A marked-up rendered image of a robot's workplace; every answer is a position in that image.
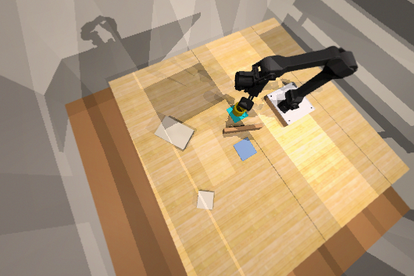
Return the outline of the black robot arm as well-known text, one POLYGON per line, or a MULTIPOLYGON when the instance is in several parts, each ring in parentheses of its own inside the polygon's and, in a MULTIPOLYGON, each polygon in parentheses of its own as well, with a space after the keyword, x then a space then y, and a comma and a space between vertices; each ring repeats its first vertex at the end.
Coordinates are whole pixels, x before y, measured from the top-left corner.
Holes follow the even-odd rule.
POLYGON ((252 65, 252 71, 238 71, 234 78, 236 90, 244 90, 253 85, 262 89, 269 81, 275 81, 283 74, 296 70, 304 70, 317 66, 324 66, 323 70, 297 89, 285 92, 285 100, 277 107, 286 113, 289 109, 298 109, 303 98, 333 79, 342 79, 351 76, 358 70, 357 62, 352 52, 343 48, 330 46, 323 50, 308 52, 296 56, 267 56, 252 65), (259 67, 260 70, 259 71, 259 67))

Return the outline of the cream flat square tile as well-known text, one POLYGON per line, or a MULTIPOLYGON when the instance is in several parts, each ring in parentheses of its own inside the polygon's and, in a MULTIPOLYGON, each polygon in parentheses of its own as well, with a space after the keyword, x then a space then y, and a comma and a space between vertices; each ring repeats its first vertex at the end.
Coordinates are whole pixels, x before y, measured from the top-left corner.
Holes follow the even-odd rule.
POLYGON ((197 208, 212 210, 214 192, 199 191, 197 208))

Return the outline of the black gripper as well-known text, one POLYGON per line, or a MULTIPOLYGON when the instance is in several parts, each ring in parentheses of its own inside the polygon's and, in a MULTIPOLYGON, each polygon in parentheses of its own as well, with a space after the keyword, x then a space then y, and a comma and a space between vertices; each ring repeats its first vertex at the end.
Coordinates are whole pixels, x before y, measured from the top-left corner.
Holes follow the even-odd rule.
POLYGON ((254 88, 253 85, 251 87, 248 88, 247 93, 249 94, 248 98, 245 97, 241 97, 240 102, 238 103, 238 105, 243 108, 246 109, 247 111, 250 111, 251 108, 254 105, 254 102, 252 101, 254 97, 258 97, 259 93, 261 93, 263 90, 262 89, 257 89, 254 88))

